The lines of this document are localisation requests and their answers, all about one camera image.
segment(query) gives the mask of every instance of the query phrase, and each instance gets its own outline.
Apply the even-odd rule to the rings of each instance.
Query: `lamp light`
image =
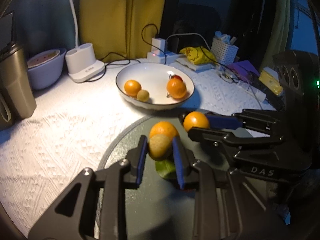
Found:
[[[91,43],[78,44],[78,22],[73,0],[69,0],[75,24],[75,48],[66,53],[69,77],[76,83],[82,83],[104,70],[104,63],[96,59]]]

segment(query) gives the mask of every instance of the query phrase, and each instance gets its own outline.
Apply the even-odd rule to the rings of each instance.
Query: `purple object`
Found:
[[[260,76],[259,72],[255,69],[255,67],[250,63],[249,60],[232,63],[228,66],[228,68],[235,72],[244,82],[247,82],[250,79],[250,72],[257,75],[258,77]]]
[[[40,90],[51,86],[55,83],[61,76],[64,56],[67,52],[66,49],[59,49],[60,55],[53,58],[52,60],[45,62],[44,64],[28,69],[28,76],[30,80],[30,85],[35,90]],[[30,60],[45,54],[42,52]]]

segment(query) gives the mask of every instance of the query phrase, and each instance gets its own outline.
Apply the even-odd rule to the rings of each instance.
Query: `round placemat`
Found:
[[[178,130],[184,146],[197,159],[213,168],[226,170],[225,157],[214,147],[205,147],[190,140],[179,122],[178,115],[188,109],[158,112],[144,117],[122,132],[105,152],[98,169],[109,167],[124,158],[128,150],[137,147],[141,135],[149,135],[151,127],[160,121],[171,122]],[[251,137],[245,129],[234,131],[238,137]],[[126,221],[129,240],[186,240],[192,238],[194,193],[175,189],[156,172],[155,162],[147,155],[142,184],[138,190],[126,190]],[[97,218],[101,202],[98,203]]]

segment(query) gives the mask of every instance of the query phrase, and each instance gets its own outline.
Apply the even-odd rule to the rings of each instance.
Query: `white basket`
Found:
[[[225,44],[218,39],[213,39],[211,47],[211,51],[217,58],[217,61],[226,66],[234,62],[238,49],[237,46]]]

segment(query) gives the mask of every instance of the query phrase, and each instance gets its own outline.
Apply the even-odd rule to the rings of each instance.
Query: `white tablecloth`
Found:
[[[260,108],[215,70],[194,73],[178,63],[172,66],[188,74],[196,86],[184,107],[226,115]],[[112,140],[148,114],[119,96],[115,78],[122,68],[110,66],[93,83],[76,84],[63,75],[53,87],[36,93],[37,108],[31,118],[0,132],[0,201],[24,235],[83,168],[97,169]]]

